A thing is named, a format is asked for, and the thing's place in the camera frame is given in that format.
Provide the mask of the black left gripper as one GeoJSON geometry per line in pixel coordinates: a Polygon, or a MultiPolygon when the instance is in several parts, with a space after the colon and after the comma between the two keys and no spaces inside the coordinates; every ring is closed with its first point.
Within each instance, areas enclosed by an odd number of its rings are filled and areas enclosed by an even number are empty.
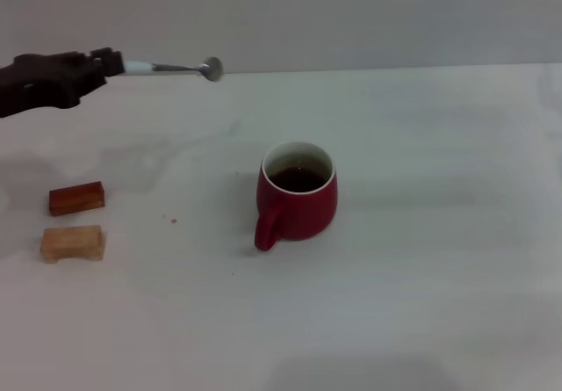
{"type": "Polygon", "coordinates": [[[106,76],[125,73],[119,51],[99,48],[91,51],[90,57],[77,52],[15,57],[11,65],[1,69],[1,116],[41,107],[76,107],[83,96],[106,84],[106,76]]]}

